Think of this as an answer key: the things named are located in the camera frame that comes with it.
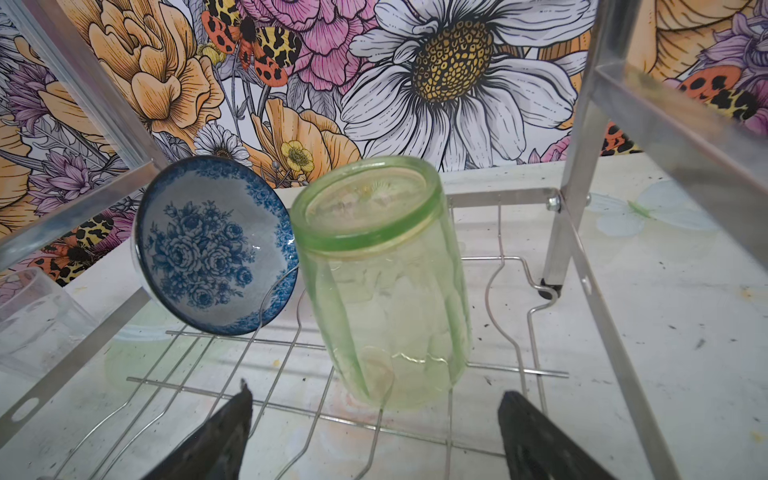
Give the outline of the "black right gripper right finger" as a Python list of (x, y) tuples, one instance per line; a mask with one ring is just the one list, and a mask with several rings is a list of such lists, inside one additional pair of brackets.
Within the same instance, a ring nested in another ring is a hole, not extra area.
[(611, 479), (613, 476), (518, 391), (498, 411), (512, 479)]

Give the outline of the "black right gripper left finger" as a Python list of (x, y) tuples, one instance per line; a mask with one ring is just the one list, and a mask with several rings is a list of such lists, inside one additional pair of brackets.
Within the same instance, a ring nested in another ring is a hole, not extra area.
[(238, 479), (253, 396), (247, 383), (219, 411), (144, 476), (144, 479)]

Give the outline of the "blue white ceramic bowl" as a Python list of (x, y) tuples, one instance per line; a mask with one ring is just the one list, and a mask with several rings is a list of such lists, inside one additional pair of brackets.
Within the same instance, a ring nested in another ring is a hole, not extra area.
[(205, 333), (266, 326), (296, 285), (288, 209), (234, 160), (194, 156), (162, 170), (145, 189), (130, 243), (150, 297)]

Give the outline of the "clear plastic tumbler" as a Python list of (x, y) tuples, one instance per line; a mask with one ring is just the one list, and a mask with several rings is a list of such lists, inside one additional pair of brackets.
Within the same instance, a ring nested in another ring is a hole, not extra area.
[(40, 380), (99, 326), (39, 268), (1, 279), (1, 371)]

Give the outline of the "green plastic tumbler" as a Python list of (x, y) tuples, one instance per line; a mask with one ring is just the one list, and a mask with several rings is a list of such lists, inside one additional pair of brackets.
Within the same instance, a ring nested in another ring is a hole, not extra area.
[(471, 346), (471, 306), (437, 170), (407, 156), (346, 165), (290, 219), (324, 344), (360, 402), (411, 409), (447, 393)]

